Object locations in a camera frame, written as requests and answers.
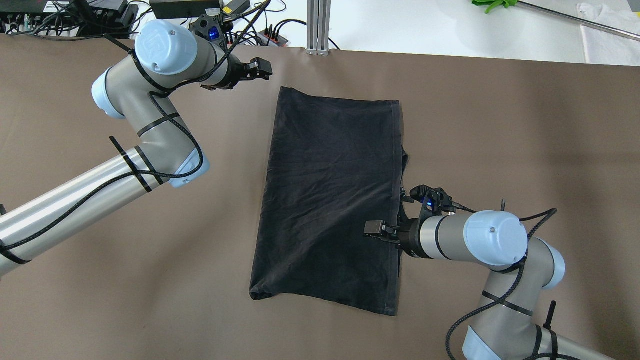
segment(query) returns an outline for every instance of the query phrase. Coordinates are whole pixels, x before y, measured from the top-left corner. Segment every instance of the folded black cloth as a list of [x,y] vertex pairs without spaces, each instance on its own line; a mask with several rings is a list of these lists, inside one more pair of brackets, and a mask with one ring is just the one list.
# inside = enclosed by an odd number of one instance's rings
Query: folded black cloth
[[397,224],[402,162],[397,101],[282,88],[251,298],[292,293],[395,315],[400,253],[363,230],[368,220]]

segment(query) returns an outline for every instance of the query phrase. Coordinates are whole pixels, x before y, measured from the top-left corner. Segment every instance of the green object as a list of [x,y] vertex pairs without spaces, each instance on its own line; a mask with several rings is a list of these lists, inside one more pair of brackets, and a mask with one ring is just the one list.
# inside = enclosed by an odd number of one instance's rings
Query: green object
[[518,0],[471,0],[471,3],[476,6],[489,5],[489,7],[484,11],[484,13],[490,13],[491,10],[495,9],[500,5],[503,5],[505,8],[508,8],[509,6],[516,5],[517,2]]

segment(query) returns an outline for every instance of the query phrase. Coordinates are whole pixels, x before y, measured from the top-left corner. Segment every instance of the light blue joint cap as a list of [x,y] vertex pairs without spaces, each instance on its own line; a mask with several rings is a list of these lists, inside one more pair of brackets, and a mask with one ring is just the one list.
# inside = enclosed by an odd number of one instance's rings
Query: light blue joint cap
[[109,95],[107,95],[107,73],[109,70],[111,70],[111,68],[108,68],[107,71],[100,75],[98,80],[93,82],[93,85],[91,86],[91,95],[93,96],[93,101],[95,101],[95,104],[100,108],[100,110],[104,111],[114,119],[124,119],[124,115],[119,113],[118,110],[113,107],[111,100],[109,100]]
[[500,360],[500,357],[469,327],[462,352],[469,360]]
[[564,273],[566,272],[566,265],[564,263],[564,258],[562,257],[562,254],[560,254],[560,252],[556,250],[556,248],[547,244],[545,240],[540,239],[540,241],[545,243],[549,251],[551,251],[551,256],[554,258],[554,274],[551,277],[551,280],[549,280],[549,283],[544,285],[542,288],[544,290],[553,289],[564,278]]
[[[205,154],[202,154],[202,157],[203,157],[203,162],[202,162],[202,166],[200,167],[200,170],[196,171],[194,174],[187,177],[176,177],[169,180],[169,183],[171,184],[171,186],[173,186],[174,188],[179,188],[181,186],[187,185],[197,177],[200,177],[201,175],[209,171],[209,168],[211,168],[211,164],[209,163],[209,160],[207,159],[207,156],[205,156]],[[199,163],[200,163],[200,157],[198,156],[198,149],[193,149],[193,151],[191,151],[191,154],[189,155],[187,160],[184,160],[182,165],[180,165],[180,167],[178,168],[178,171],[175,172],[175,175],[186,174],[189,171],[192,171],[193,169],[195,169]]]
[[148,22],[136,39],[136,55],[147,69],[160,75],[176,75],[188,69],[198,55],[191,32],[165,20]]
[[465,223],[465,245],[487,265],[517,263],[527,252],[527,230],[517,216],[505,211],[477,212]]

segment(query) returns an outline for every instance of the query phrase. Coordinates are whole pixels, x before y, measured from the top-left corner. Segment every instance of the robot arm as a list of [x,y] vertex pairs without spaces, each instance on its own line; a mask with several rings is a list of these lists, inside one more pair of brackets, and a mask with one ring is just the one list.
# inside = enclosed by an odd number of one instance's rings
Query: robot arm
[[[397,244],[414,258],[468,261],[491,270],[479,309],[455,325],[472,319],[463,346],[467,359],[522,360],[555,353],[611,360],[556,335],[550,318],[543,327],[531,322],[541,290],[560,283],[565,266],[560,252],[539,238],[529,239],[518,217],[505,211],[475,213],[453,202],[441,188],[422,185],[411,196],[422,202],[420,218],[401,219],[398,227],[370,221],[364,232]],[[473,213],[455,215],[458,209]]]
[[211,73],[225,52],[187,29],[163,20],[149,22],[136,51],[93,84],[98,107],[127,119],[141,143],[89,172],[0,217],[0,277],[28,263],[85,227],[154,188],[183,186],[209,169],[209,162],[168,96],[185,82],[208,89],[268,79],[262,59],[235,56]]

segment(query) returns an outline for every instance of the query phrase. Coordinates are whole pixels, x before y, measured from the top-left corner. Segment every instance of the brown paper backdrop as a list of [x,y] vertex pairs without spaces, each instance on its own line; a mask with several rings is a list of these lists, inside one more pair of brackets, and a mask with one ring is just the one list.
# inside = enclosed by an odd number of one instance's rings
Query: brown paper backdrop
[[[538,233],[567,263],[546,291],[554,330],[617,359],[640,352],[640,69],[240,47],[270,81],[187,86],[172,99],[212,161],[0,282],[1,359],[445,359],[487,270],[403,258],[392,318],[297,295],[254,302],[249,278],[280,86],[397,99],[405,186],[443,186],[473,209],[559,213]],[[125,56],[105,40],[0,37],[0,202],[11,210],[128,149],[90,88]],[[417,207],[409,211],[417,215]],[[466,324],[454,336],[462,357]]]

